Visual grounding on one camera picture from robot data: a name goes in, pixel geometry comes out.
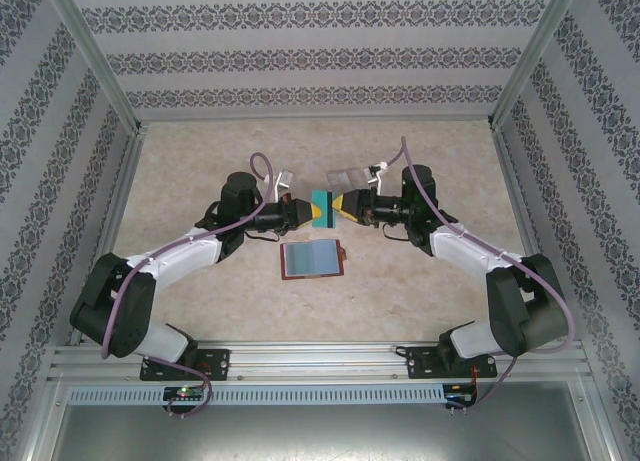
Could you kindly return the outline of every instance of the aluminum frame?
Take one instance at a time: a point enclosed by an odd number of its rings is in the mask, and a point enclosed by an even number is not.
[[[251,343],[201,342],[202,348],[231,351],[227,381],[215,386],[313,386],[313,385],[415,385],[465,383],[468,378],[413,380],[406,360],[396,346],[429,346],[435,343]],[[498,372],[506,369],[508,356],[496,357]],[[69,396],[76,386],[177,386],[179,382],[141,382],[141,358],[100,358],[93,342],[58,347],[49,367],[44,394],[22,457],[24,461],[51,459]],[[493,382],[480,379],[480,383]],[[519,359],[508,383],[556,381],[567,383],[576,416],[591,459],[621,459],[602,401],[593,380],[582,343],[576,341],[551,355],[528,353]]]

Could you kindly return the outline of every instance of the black and white wallpaper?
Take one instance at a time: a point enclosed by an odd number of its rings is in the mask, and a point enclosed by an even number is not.
[[[503,126],[621,449],[640,458],[640,0],[573,0]]]
[[[0,460],[64,344],[130,133],[50,0],[0,9]]]
[[[549,0],[75,0],[143,120],[488,115]]]

